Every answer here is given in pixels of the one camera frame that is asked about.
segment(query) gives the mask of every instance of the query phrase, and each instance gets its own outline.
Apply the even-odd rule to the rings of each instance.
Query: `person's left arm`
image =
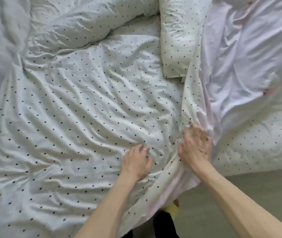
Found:
[[[127,199],[138,180],[150,172],[152,159],[147,158],[149,148],[132,147],[123,157],[120,175],[107,196],[97,206],[75,238],[115,238]]]

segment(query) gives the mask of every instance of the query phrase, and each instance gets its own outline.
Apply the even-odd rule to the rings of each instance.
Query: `person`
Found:
[[[282,222],[220,175],[212,166],[210,163],[212,140],[206,130],[191,125],[183,131],[183,134],[184,142],[178,146],[179,157],[207,186],[239,237],[281,238]],[[119,222],[130,192],[135,183],[145,178],[151,170],[152,158],[147,158],[148,151],[148,147],[137,145],[125,154],[121,173],[115,185],[75,238],[115,238],[117,236]]]

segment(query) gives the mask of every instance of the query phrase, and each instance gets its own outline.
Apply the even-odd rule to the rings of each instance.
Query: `gray floor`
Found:
[[[282,170],[231,176],[228,179],[282,221]],[[238,238],[202,185],[183,193],[179,200],[181,208],[175,227],[180,238]]]

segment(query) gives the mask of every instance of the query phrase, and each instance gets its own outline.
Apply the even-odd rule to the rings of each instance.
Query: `forearm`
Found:
[[[125,209],[128,196],[137,179],[121,174],[107,196],[82,226],[75,238],[114,238]]]
[[[209,162],[194,171],[241,238],[282,238],[282,223],[220,175]]]

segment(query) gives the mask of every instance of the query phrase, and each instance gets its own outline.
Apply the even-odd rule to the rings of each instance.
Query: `bed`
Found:
[[[199,184],[177,156],[191,122],[213,137],[223,175],[282,169],[282,42],[267,65],[252,67],[243,58],[272,46],[265,38],[263,49],[237,41],[265,37],[241,32],[263,24],[273,43],[281,40],[279,22],[249,18],[282,15],[281,0],[11,4],[21,3],[29,29],[0,85],[0,237],[74,236],[115,182],[127,149],[144,143],[154,164],[129,198],[123,236]],[[242,67],[258,77],[249,82]],[[226,76],[232,82],[219,85]],[[219,98],[227,85],[228,99],[244,102]]]

